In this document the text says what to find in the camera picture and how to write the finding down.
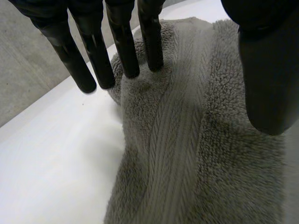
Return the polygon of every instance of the black finger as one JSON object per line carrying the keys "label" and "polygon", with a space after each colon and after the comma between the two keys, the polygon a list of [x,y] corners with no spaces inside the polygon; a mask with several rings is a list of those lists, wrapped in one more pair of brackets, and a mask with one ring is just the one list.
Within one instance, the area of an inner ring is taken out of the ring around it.
{"label": "black finger", "polygon": [[138,16],[147,62],[151,71],[162,68],[163,52],[159,14],[165,0],[138,0]]}
{"label": "black finger", "polygon": [[40,31],[48,38],[79,89],[84,93],[96,90],[97,84],[71,36],[68,22],[56,23]]}
{"label": "black finger", "polygon": [[123,3],[107,0],[106,6],[109,25],[125,76],[135,78],[140,71],[130,26],[134,1]]}
{"label": "black finger", "polygon": [[101,31],[103,3],[101,0],[69,0],[93,70],[102,89],[115,85],[115,78]]}
{"label": "black finger", "polygon": [[47,37],[79,89],[93,92],[96,83],[71,36],[66,3],[60,0],[10,2]]}

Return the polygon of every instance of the towel fold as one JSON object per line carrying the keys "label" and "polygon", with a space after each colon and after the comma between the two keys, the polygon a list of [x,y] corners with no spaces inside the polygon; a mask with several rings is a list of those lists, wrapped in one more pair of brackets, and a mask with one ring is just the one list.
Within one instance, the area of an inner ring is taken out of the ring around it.
{"label": "towel fold", "polygon": [[247,118],[238,26],[161,24],[162,70],[148,69],[140,31],[140,76],[112,60],[126,148],[105,224],[282,223],[285,137]]}

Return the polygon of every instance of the white table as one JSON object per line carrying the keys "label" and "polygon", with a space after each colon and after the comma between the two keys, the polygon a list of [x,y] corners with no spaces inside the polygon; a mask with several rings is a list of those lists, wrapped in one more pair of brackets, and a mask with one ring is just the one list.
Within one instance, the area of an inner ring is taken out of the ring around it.
{"label": "white table", "polygon": [[[188,0],[160,18],[191,16],[228,18],[220,0]],[[0,128],[0,224],[102,223],[123,150],[117,105],[69,77]]]}

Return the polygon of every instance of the towel pile fabric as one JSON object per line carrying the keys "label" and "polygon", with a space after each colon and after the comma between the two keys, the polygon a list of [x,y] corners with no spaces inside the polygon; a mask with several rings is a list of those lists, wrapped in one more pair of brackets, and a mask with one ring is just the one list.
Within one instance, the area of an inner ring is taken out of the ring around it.
{"label": "towel pile fabric", "polygon": [[140,76],[112,60],[126,148],[105,224],[281,224],[285,136],[246,114],[238,26],[161,21],[164,67]]}

